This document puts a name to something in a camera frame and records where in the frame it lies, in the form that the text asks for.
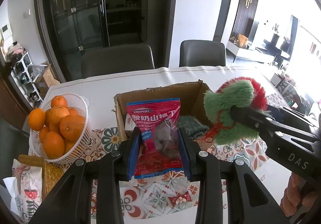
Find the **right hand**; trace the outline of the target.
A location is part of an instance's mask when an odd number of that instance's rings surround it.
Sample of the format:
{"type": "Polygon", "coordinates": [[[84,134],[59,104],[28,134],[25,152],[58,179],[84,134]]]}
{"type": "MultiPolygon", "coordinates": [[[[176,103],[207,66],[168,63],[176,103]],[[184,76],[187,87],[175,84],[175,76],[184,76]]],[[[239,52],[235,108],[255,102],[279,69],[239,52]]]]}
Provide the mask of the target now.
{"type": "Polygon", "coordinates": [[[284,195],[280,202],[280,208],[286,217],[293,216],[297,212],[297,207],[301,203],[307,209],[310,209],[320,195],[320,190],[312,191],[303,197],[298,189],[298,185],[302,178],[292,173],[288,186],[284,190],[284,195]]]}

